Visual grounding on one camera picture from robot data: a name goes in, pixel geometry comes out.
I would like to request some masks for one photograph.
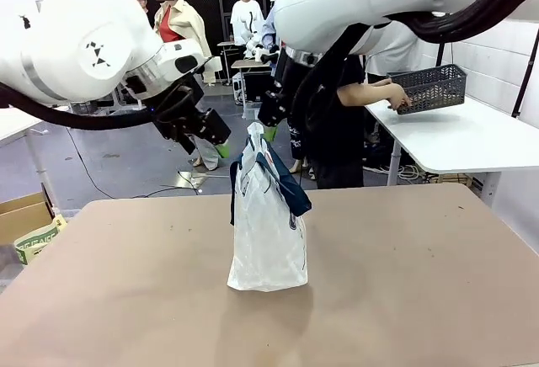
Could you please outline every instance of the table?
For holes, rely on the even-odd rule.
[[[473,98],[464,104],[398,115],[382,101],[367,106],[395,139],[388,185],[397,184],[401,147],[427,172],[487,173],[482,199],[492,205],[502,171],[539,168],[539,130]]]
[[[67,107],[59,108],[59,110],[66,111]],[[51,180],[49,179],[46,168],[35,149],[35,144],[31,133],[31,128],[38,125],[42,121],[43,120],[26,114],[19,109],[0,109],[0,146],[2,144],[8,144],[11,141],[15,141],[20,137],[24,137],[30,156],[34,162],[35,171],[39,175],[41,182],[44,184],[52,204],[54,206],[58,206],[58,196],[56,196],[56,193],[52,188]]]
[[[249,119],[249,116],[247,115],[247,105],[245,102],[245,80],[243,79],[243,71],[247,70],[247,72],[250,72],[254,68],[271,68],[271,65],[266,62],[259,62],[255,60],[237,60],[232,64],[232,69],[239,71],[239,76],[241,79],[242,84],[242,101],[243,101],[243,118]]]
[[[275,293],[227,287],[229,195],[86,206],[0,295],[0,365],[539,362],[539,258],[464,186],[309,195]]]
[[[233,41],[222,41],[221,43],[217,45],[217,47],[222,48],[222,54],[225,57],[225,68],[227,69],[227,84],[228,85],[230,85],[231,81],[230,81],[230,70],[228,69],[227,52],[232,50],[232,47],[235,45],[236,44]]]

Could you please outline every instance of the white shirt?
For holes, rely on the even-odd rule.
[[[419,38],[406,25],[391,22],[367,55],[366,72],[386,76],[389,72],[419,70]]]
[[[247,43],[247,40],[242,37],[242,32],[246,29],[246,24],[248,26],[251,21],[251,13],[253,14],[253,23],[261,28],[262,25],[258,26],[258,24],[264,22],[264,15],[259,3],[255,0],[248,2],[237,1],[232,7],[230,23],[234,29],[234,44],[245,45]]]

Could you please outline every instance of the plastic basket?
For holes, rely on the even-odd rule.
[[[404,88],[412,106],[401,107],[399,114],[424,112],[464,103],[467,74],[455,64],[406,72],[392,77]]]

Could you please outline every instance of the black pole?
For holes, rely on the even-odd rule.
[[[522,81],[522,86],[520,87],[519,96],[516,98],[515,108],[513,109],[513,114],[511,115],[515,118],[520,116],[520,107],[522,106],[522,100],[524,100],[524,95],[526,94],[526,89],[528,88],[528,82],[530,81],[531,72],[533,71],[533,65],[535,64],[538,46],[539,30],[537,31],[536,41],[533,44],[533,49],[531,50],[530,60],[528,61],[526,74],[524,74],[524,80]]]
[[[444,58],[444,48],[446,43],[441,43],[438,47],[438,56],[436,57],[436,66],[441,66],[441,59]]]

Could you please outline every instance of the red shirt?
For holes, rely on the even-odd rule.
[[[168,5],[167,12],[165,13],[165,16],[163,18],[163,21],[161,21],[161,24],[159,25],[159,34],[161,35],[161,39],[165,43],[168,43],[170,41],[178,41],[183,40],[184,38],[180,35],[178,35],[176,32],[170,29],[168,26],[168,20],[170,19],[170,9],[171,6]]]

